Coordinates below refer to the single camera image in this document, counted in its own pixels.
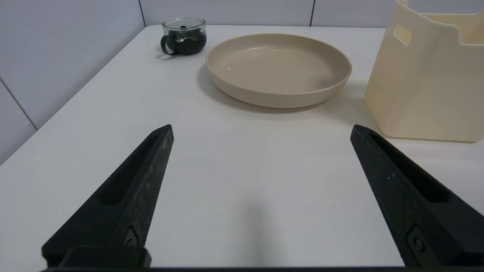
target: glass cup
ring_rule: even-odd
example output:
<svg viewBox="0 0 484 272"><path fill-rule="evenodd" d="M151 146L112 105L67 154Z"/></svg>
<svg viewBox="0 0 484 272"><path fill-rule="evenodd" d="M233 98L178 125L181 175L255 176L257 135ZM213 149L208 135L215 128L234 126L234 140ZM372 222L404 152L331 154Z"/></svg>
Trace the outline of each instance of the glass cup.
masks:
<svg viewBox="0 0 484 272"><path fill-rule="evenodd" d="M163 22L163 32L161 49L167 55L195 54L207 43L205 20L201 18L178 17L166 20Z"/></svg>

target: beige plate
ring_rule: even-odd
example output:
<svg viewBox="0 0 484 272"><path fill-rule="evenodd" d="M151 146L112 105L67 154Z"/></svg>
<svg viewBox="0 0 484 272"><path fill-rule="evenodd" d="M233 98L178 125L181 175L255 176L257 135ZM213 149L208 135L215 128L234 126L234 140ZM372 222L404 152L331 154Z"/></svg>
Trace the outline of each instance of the beige plate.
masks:
<svg viewBox="0 0 484 272"><path fill-rule="evenodd" d="M206 64L215 85L238 100L267 107L314 105L342 89L349 59L321 41L288 34L241 36L216 45Z"/></svg>

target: screw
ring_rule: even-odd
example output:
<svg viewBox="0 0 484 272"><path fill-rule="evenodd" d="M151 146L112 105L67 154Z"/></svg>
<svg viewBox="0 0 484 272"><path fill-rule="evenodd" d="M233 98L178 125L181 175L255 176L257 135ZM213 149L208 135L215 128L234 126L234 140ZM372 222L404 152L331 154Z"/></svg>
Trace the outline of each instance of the screw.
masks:
<svg viewBox="0 0 484 272"><path fill-rule="evenodd" d="M413 240L413 246L415 247L415 250L418 252L423 252L424 251L424 243L418 238L415 238Z"/></svg>

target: tile grout line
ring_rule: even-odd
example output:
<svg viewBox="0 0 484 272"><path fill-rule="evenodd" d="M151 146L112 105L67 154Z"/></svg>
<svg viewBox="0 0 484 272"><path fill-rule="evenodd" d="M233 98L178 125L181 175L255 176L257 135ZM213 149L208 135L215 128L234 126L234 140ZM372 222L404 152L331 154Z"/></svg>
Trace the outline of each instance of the tile grout line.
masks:
<svg viewBox="0 0 484 272"><path fill-rule="evenodd" d="M310 27L313 25L314 6L316 6L316 0L313 1L313 10L311 11L311 19L309 20Z"/></svg>
<svg viewBox="0 0 484 272"><path fill-rule="evenodd" d="M143 17L143 24L146 27L145 14L143 13L143 7L141 7L141 0L138 0L139 10L141 11L141 17Z"/></svg>
<svg viewBox="0 0 484 272"><path fill-rule="evenodd" d="M24 108L22 107L22 105L20 105L20 103L18 102L18 100L15 98L15 96L12 94L12 91L10 91L10 88L8 88L7 84L5 84L5 81L3 81L3 78L0 77L0 82L3 84L3 86L5 87L5 89L7 90L8 94L14 99L15 103L17 104L17 106L20 108L20 110L22 111L22 113L25 115L25 117L27 117L27 120L29 120L30 124L32 124L32 126L34 127L34 129L36 131L38 131L39 129L37 128L37 126L32 122L32 119L30 119L29 115L27 114L27 112L25 112Z"/></svg>

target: dark liquid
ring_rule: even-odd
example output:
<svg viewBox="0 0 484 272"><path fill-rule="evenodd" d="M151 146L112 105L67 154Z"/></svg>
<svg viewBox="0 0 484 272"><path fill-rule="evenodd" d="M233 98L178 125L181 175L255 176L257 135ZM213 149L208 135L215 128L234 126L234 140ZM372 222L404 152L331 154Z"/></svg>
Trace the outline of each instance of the dark liquid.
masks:
<svg viewBox="0 0 484 272"><path fill-rule="evenodd" d="M178 54L195 54L203 49L207 43L207 36L200 30L194 31L170 31L171 39L166 41L166 46Z"/></svg>

